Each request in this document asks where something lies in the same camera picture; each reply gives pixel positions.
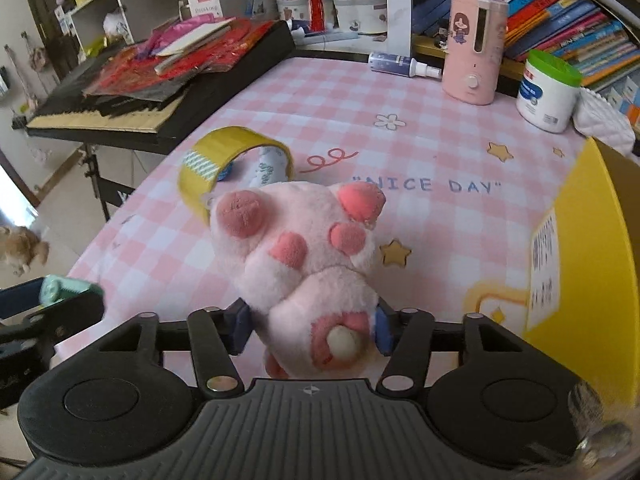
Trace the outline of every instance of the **plush tail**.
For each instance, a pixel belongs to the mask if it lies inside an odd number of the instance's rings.
[[[45,265],[47,263],[47,259],[49,258],[49,243],[38,242],[33,248],[33,253],[37,260],[41,264]]]

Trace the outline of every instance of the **black cable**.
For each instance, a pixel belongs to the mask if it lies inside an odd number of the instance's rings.
[[[140,164],[140,168],[142,168],[142,171],[145,172],[145,174],[149,174],[149,172],[146,170],[146,168],[144,167],[144,165],[142,164],[142,161],[140,160],[140,157],[138,156],[138,154],[136,153],[136,150],[131,150],[133,152],[133,154],[136,156],[136,159],[138,160],[138,163]]]
[[[25,460],[15,460],[13,458],[5,458],[4,456],[0,456],[0,464],[15,467],[16,469],[24,469],[27,467],[27,461]]]

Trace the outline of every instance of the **star print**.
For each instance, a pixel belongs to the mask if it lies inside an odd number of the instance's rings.
[[[398,267],[406,267],[406,258],[412,250],[402,245],[396,238],[390,244],[380,245],[382,252],[382,264],[385,267],[396,264]]]
[[[513,155],[509,153],[509,149],[504,144],[494,144],[489,142],[489,147],[486,150],[490,155],[496,156],[500,159],[500,162],[506,162],[510,158],[513,158]]]
[[[491,313],[491,319],[493,321],[495,321],[498,325],[502,324],[502,322],[507,319],[507,317],[504,315],[504,312],[500,309],[500,307],[496,308],[492,313]]]

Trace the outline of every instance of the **yellow tape roll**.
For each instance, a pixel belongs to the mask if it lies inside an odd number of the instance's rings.
[[[238,155],[259,146],[281,149],[287,155],[287,177],[292,179],[293,159],[283,143],[243,126],[227,126],[202,137],[184,156],[178,177],[178,190],[184,203],[209,224],[209,210],[202,196],[216,187],[218,173]]]

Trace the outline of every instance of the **pink checkered tablecloth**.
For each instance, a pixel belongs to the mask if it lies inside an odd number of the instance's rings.
[[[177,190],[184,153],[233,124],[289,146],[299,180],[377,183],[387,196],[376,227],[385,261],[371,283],[396,308],[449,321],[462,318],[463,298],[477,282],[528,287],[532,231],[583,143],[572,128],[537,129],[501,94],[479,107],[448,97],[434,80],[375,73],[362,63],[286,60],[197,128],[89,245],[70,275],[100,283],[106,314],[63,342],[62,357],[137,313],[179,320],[236,299],[211,270],[207,226]],[[242,162],[216,192],[248,183],[250,164]],[[244,380],[264,376],[255,335],[235,362]],[[193,382],[187,356],[168,355],[166,366]]]

